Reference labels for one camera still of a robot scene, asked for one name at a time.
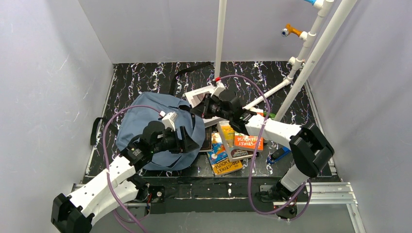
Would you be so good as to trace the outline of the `light blue student backpack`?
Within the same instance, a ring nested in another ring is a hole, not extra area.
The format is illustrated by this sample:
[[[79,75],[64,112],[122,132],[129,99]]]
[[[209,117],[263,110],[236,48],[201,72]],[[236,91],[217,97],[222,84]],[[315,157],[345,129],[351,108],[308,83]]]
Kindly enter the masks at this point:
[[[190,112],[188,101],[175,96],[177,79],[189,72],[210,66],[200,63],[175,73],[166,94],[143,92],[127,109],[120,127],[109,119],[95,119],[90,145],[97,144],[101,123],[116,134],[116,146],[136,169],[174,171],[189,167],[206,139],[203,119]]]

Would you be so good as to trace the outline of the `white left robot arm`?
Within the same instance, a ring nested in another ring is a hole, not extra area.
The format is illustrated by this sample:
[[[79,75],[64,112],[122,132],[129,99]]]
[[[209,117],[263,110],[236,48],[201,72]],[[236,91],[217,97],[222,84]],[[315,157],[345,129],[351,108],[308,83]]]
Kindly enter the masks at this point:
[[[54,198],[52,224],[61,233],[90,232],[103,216],[149,189],[149,183],[136,170],[151,162],[154,154],[184,154],[198,148],[184,126],[176,130],[159,121],[149,122],[108,168],[68,196],[61,193]]]

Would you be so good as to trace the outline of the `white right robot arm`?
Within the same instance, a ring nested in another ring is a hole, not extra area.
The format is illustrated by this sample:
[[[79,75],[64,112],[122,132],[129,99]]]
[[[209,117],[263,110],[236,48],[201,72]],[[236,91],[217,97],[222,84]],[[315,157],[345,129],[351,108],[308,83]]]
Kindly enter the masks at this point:
[[[315,178],[328,164],[335,151],[313,123],[286,124],[247,110],[235,92],[224,90],[219,95],[207,93],[190,112],[204,119],[220,117],[236,132],[260,136],[285,146],[292,152],[294,165],[277,184],[282,191],[295,191],[308,178]]]

